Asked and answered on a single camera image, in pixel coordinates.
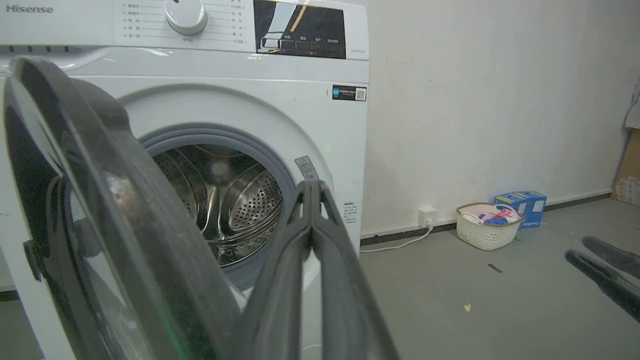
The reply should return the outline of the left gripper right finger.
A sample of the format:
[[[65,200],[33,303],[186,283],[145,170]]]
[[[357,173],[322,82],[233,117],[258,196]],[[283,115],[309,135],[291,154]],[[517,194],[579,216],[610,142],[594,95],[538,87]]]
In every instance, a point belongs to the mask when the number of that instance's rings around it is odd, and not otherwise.
[[[312,248],[321,265],[322,358],[398,360],[358,251],[322,180],[312,183]]]

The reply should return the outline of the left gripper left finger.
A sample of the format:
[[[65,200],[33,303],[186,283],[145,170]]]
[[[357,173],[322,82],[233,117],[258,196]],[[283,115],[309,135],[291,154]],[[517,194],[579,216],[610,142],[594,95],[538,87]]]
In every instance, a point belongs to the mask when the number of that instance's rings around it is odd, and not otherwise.
[[[293,204],[279,220],[269,255],[236,326],[234,360],[298,360],[304,270],[310,235],[310,189],[304,180],[295,188]]]

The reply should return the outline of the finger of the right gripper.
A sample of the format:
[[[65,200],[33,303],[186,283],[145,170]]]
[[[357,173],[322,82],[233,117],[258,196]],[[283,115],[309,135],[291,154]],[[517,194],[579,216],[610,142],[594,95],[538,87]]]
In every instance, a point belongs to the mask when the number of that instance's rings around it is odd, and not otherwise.
[[[582,244],[615,269],[626,272],[636,279],[640,278],[640,256],[638,254],[625,251],[590,235],[583,237]]]
[[[574,249],[565,251],[564,259],[590,278],[610,300],[635,321],[640,321],[640,290],[620,272],[593,257]]]

